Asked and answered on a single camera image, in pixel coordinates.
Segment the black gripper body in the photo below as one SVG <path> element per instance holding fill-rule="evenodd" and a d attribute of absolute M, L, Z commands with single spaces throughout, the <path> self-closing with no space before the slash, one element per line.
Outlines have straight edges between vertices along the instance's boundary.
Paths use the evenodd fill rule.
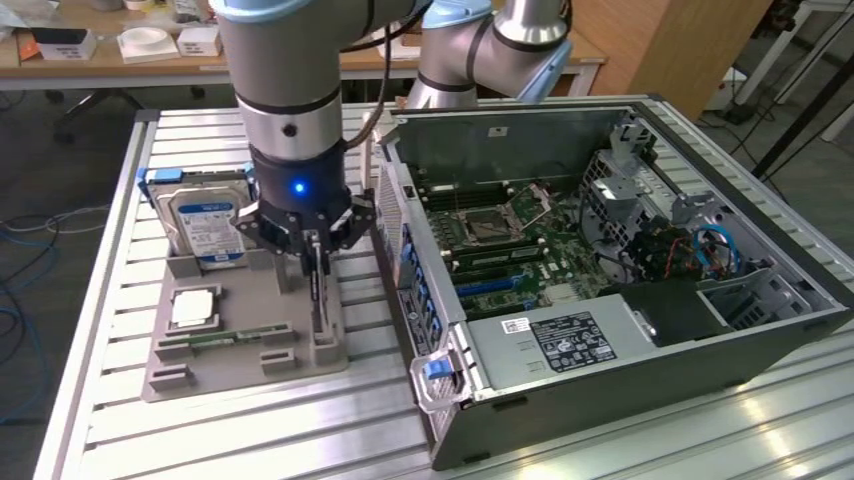
<path fill-rule="evenodd" d="M 258 185 L 259 235 L 278 249 L 297 254 L 306 250 L 306 231 L 319 234 L 323 249 L 341 248 L 342 231 L 331 229 L 350 209 L 346 185 L 345 147 L 339 141 L 307 160 L 285 160 L 253 149 Z"/>

